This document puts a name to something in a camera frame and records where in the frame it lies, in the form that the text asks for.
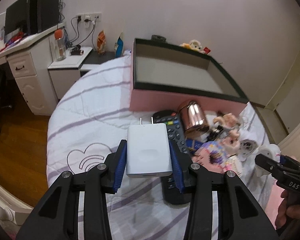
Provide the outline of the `person's right hand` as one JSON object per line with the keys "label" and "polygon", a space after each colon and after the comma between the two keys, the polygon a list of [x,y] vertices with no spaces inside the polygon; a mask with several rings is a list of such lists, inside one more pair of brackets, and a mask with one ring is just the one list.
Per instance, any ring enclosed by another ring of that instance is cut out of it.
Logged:
{"label": "person's right hand", "polygon": [[276,229],[282,228],[285,225],[287,218],[300,219],[300,205],[288,206],[288,196],[289,192],[287,190],[284,190],[281,193],[283,201],[279,205],[277,217],[275,219]]}

